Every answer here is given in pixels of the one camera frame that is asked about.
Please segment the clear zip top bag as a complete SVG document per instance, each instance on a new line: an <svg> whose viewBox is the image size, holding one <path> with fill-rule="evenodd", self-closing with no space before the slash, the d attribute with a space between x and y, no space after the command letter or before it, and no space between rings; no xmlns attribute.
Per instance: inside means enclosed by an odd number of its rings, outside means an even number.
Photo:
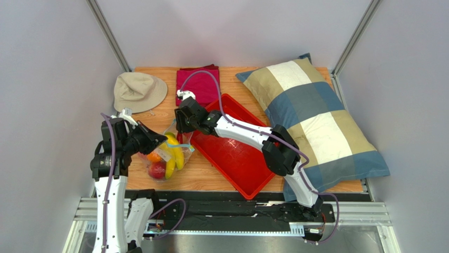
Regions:
<svg viewBox="0 0 449 253"><path fill-rule="evenodd" d="M176 171L183 170L195 152L191 145L192 133L180 133L177 121L164 131L166 142L158 146L149 154L138 153L138 157L146 167L147 174L155 181L167 181Z"/></svg>

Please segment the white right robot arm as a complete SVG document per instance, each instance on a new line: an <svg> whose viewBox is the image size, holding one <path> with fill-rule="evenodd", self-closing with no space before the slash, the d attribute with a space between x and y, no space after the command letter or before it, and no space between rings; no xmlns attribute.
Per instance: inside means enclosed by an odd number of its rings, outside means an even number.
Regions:
<svg viewBox="0 0 449 253"><path fill-rule="evenodd" d="M192 97L184 99L174 114L176 128L181 133L199 131L204 135L236 140L259 150L267 168L284 177L298 204L315 216L321 213L323 200L302 171L309 160L283 126L261 127L237 120L224 113L223 109L207 111Z"/></svg>

